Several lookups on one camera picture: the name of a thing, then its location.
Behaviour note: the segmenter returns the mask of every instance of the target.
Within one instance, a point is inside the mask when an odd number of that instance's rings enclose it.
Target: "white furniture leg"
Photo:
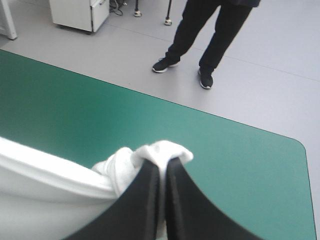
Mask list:
[[[0,25],[0,34],[6,35],[11,40],[18,37],[7,0],[0,0],[0,23],[3,25]]]

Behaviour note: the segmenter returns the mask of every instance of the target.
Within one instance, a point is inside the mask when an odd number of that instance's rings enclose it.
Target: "black sneaker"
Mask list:
[[[201,68],[198,70],[198,74],[200,76],[200,85],[204,89],[211,89],[214,84],[214,80],[211,76],[211,72],[202,71]]]
[[[156,73],[164,73],[167,71],[168,67],[175,67],[178,65],[178,61],[172,61],[167,57],[160,59],[155,65],[153,65],[152,70]]]

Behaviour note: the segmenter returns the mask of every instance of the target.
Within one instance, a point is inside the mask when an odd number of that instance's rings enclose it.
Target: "white cabinet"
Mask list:
[[[109,15],[109,0],[49,0],[55,24],[96,32]]]

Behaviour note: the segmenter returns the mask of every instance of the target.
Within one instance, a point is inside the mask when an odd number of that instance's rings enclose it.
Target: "black rubber pad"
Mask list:
[[[179,158],[166,170],[166,225],[169,240],[261,240],[212,204]]]
[[[159,170],[145,160],[119,199],[94,221],[65,240],[155,240]]]

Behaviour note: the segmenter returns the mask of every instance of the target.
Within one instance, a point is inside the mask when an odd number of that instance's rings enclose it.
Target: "white shoe sole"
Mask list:
[[[178,66],[178,65],[179,65],[179,62],[168,66],[168,68],[176,67],[176,66]],[[163,69],[163,70],[155,70],[154,68],[152,68],[152,71],[154,71],[155,73],[162,74],[162,73],[164,73],[165,71],[167,71],[168,68],[165,68],[165,69]]]
[[[211,89],[211,86],[203,86],[200,78],[199,78],[199,82],[200,82],[200,86],[203,87],[204,89],[207,89],[207,90]]]

